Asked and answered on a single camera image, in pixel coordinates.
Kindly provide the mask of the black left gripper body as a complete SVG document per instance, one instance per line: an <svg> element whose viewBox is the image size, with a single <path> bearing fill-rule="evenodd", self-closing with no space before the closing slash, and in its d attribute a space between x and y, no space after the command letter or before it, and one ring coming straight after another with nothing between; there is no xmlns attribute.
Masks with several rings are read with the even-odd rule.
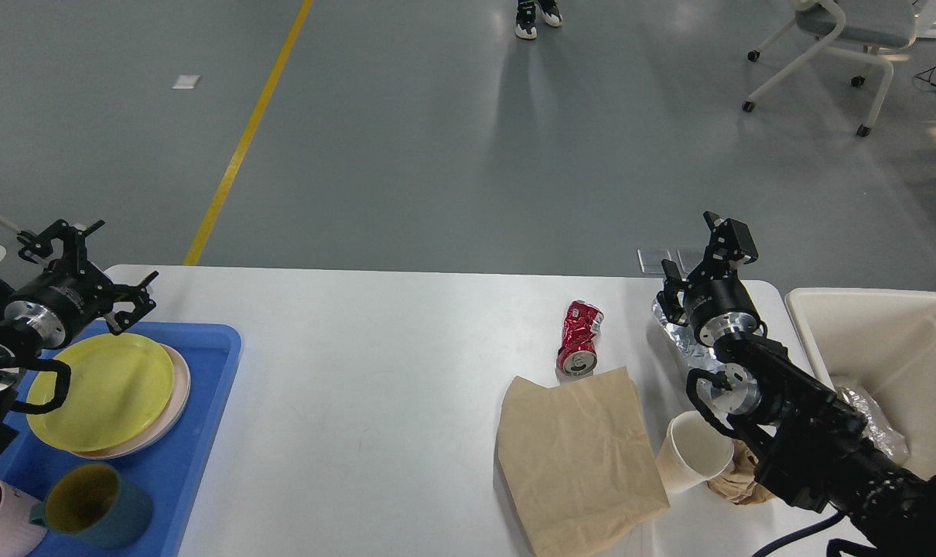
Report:
<svg viewBox="0 0 936 557"><path fill-rule="evenodd" d="M110 279L93 269L79 276L44 272L13 293L2 325L34 334L38 350L62 348L108 312L110 294Z"/></svg>

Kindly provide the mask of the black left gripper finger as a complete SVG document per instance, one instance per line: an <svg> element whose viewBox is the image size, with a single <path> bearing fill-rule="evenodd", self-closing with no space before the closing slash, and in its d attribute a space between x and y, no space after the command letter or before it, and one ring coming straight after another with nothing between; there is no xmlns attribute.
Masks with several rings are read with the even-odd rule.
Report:
<svg viewBox="0 0 936 557"><path fill-rule="evenodd" d="M115 336L124 334L152 313L157 302L151 296L150 286L158 276L159 272L153 271L137 285L108 282L101 286L101 316L108 332Z"/></svg>
<svg viewBox="0 0 936 557"><path fill-rule="evenodd" d="M53 242L62 243L62 255L59 261L68 261L74 269L85 269L91 262L87 257L87 237L106 225L104 220L97 220L93 225L80 229L69 225L65 220L53 222L41 233L20 231L16 240L20 243L18 256L23 261L38 264L38 258L50 258L54 253Z"/></svg>

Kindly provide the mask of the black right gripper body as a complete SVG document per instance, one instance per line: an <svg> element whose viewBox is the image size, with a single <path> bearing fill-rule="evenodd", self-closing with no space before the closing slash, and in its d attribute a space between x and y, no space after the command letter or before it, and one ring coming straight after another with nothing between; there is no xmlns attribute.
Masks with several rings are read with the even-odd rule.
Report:
<svg viewBox="0 0 936 557"><path fill-rule="evenodd" d="M692 282L683 299L695 341L713 346L733 333L754 333L763 324L750 293L739 278Z"/></svg>

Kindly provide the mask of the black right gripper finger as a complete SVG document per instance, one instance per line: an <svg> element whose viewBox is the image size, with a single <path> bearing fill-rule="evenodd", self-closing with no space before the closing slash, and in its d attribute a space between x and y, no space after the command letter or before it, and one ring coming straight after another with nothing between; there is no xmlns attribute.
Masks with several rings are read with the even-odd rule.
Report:
<svg viewBox="0 0 936 557"><path fill-rule="evenodd" d="M688 273L688 282L734 279L740 267L758 260L760 256L747 224L712 211L702 213L702 218L709 229L709 242L700 263Z"/></svg>
<svg viewBox="0 0 936 557"><path fill-rule="evenodd" d="M669 258L661 260L661 270L664 281L662 290L657 293L657 303L668 323L687 326L687 313L679 296L686 292L688 283L682 278L675 261Z"/></svg>

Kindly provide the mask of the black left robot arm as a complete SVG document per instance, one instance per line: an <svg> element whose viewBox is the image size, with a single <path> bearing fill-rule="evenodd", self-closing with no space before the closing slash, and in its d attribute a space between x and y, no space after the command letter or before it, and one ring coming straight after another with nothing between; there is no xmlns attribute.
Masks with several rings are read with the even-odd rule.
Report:
<svg viewBox="0 0 936 557"><path fill-rule="evenodd" d="M149 286L158 272L135 285L113 282L87 256L87 237L101 221L79 228L57 220L43 232L18 232L19 257L47 265L21 289L7 290L0 301L0 457L18 431L5 423L9 413L46 415L67 401L69 364L44 359L43 352L67 347L95 320L121 335L156 307ZM27 371L50 371L54 392L41 403L21 402L18 387Z"/></svg>

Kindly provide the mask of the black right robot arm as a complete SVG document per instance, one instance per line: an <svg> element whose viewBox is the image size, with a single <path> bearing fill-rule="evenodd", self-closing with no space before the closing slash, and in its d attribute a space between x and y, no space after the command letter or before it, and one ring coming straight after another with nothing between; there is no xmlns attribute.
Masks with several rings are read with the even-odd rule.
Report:
<svg viewBox="0 0 936 557"><path fill-rule="evenodd" d="M768 556L849 519L865 544L833 538L828 556L936 556L936 475L921 479L866 437L866 416L794 364L767 325L738 268L755 263L750 229L711 211L709 240L686 276L675 261L656 303L665 321L687 330L719 362L691 367L686 395L719 434L743 442L756 457L755 481L791 507L824 521L757 551Z"/></svg>

